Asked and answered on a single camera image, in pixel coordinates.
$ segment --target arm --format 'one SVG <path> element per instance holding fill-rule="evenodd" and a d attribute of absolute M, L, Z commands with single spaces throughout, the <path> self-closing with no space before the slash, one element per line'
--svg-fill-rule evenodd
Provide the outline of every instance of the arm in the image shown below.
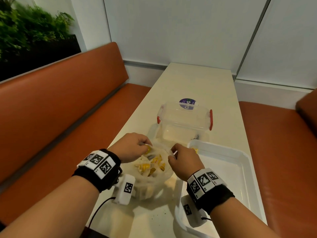
<path fill-rule="evenodd" d="M 187 181 L 192 174 L 205 168 L 193 149 L 176 144 L 172 152 L 176 151 L 176 159 L 169 156 L 168 162 L 180 179 Z M 210 217 L 221 238 L 279 238 L 236 198 L 229 198 L 216 206 Z"/>
<path fill-rule="evenodd" d="M 132 162 L 147 151 L 149 139 L 126 134 L 108 150 L 122 163 Z M 98 189 L 88 180 L 73 176 L 27 210 L 0 233 L 0 238 L 79 237 L 98 199 Z"/>

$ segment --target purple round label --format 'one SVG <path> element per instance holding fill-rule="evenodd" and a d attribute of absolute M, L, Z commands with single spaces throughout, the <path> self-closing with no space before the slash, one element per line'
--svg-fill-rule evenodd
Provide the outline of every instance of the purple round label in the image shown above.
<path fill-rule="evenodd" d="M 196 100 L 190 99 L 190 98 L 184 98 L 180 100 L 180 103 L 187 103 L 187 104 L 192 104 L 194 105 L 196 103 Z M 182 108 L 187 109 L 187 110 L 193 110 L 194 107 L 188 106 L 188 105 L 180 105 Z"/>

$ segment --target table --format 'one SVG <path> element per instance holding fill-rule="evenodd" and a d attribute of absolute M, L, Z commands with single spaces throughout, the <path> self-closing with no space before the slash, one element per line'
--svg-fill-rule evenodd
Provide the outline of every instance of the table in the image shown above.
<path fill-rule="evenodd" d="M 166 68 L 112 144 L 131 132 L 151 138 L 160 106 L 184 98 L 194 99 L 213 110 L 209 142 L 239 149 L 251 156 L 231 71 L 178 63 Z M 91 228 L 110 238 L 194 237 L 183 231 L 173 217 L 175 174 L 165 184 L 163 194 L 155 202 L 131 199 L 128 206 L 104 204 Z M 93 213 L 112 192 L 113 188 L 100 194 Z"/>

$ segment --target hand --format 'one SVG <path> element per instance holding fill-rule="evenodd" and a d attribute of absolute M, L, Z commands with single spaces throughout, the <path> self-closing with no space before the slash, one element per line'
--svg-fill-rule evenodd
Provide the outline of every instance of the hand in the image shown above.
<path fill-rule="evenodd" d="M 175 153 L 176 159 L 173 156 L 168 156 L 168 162 L 175 174 L 184 181 L 197 171 L 204 169 L 198 154 L 192 148 L 186 148 L 181 144 L 175 144 L 171 151 Z"/>
<path fill-rule="evenodd" d="M 108 148 L 108 150 L 116 154 L 121 160 L 121 163 L 129 163 L 135 161 L 147 152 L 147 146 L 144 144 L 152 145 L 147 136 L 130 133 L 125 134 L 115 144 Z"/>

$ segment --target black planter box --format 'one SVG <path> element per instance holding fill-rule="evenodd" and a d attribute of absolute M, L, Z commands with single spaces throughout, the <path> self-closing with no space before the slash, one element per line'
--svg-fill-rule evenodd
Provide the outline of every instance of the black planter box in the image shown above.
<path fill-rule="evenodd" d="M 6 56 L 7 62 L 0 61 L 0 81 L 31 71 L 33 69 L 80 53 L 75 35 L 70 39 L 54 42 L 37 42 L 30 50 L 22 50 L 20 55 Z"/>

